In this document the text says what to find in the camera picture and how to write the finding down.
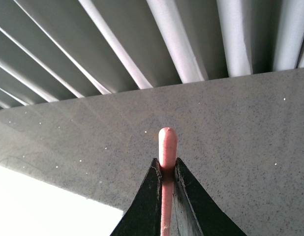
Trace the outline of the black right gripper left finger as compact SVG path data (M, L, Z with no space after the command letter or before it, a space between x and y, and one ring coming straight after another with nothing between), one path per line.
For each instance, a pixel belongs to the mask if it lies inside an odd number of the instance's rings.
M159 236L161 231L162 174L154 158L139 190L112 236Z

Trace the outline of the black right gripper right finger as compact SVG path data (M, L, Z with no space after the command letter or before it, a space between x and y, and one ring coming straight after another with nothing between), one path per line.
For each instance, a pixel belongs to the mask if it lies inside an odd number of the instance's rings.
M244 236L181 158L176 159L174 206L180 236Z

